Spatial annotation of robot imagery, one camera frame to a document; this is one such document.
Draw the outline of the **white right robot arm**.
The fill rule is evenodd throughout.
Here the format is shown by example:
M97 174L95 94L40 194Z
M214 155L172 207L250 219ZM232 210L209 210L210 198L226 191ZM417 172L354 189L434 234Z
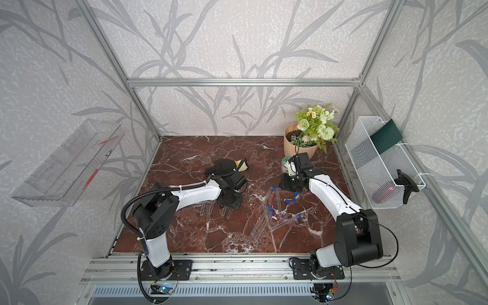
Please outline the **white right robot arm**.
M381 259L383 243L376 213L353 203L324 170L312 165L308 154L299 153L286 162L282 188L309 190L335 220L333 244L314 250L310 256L315 273L331 267L350 267Z

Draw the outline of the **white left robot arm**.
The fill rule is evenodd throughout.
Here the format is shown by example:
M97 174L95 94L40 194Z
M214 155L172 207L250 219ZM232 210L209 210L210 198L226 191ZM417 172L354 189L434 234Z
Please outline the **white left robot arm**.
M148 192L136 197L133 211L137 226L129 225L142 241L147 260L154 268L169 264L171 254L166 232L179 210L202 202L217 202L221 207L238 209L243 201L242 189L247 180L240 172L227 176L211 175L196 184L164 186L155 184Z

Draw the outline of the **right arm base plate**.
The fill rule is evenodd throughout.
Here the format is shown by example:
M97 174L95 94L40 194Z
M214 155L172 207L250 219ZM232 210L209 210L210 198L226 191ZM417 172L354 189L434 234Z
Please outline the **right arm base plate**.
M288 265L295 280L344 280L341 266L322 267L317 260L291 257Z

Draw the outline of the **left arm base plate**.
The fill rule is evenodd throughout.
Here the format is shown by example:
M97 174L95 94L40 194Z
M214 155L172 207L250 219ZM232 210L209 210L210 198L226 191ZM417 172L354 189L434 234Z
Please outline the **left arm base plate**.
M142 281L188 281L193 266L192 260L172 260L170 259L160 267L153 267L151 263L144 259L139 264L139 273Z

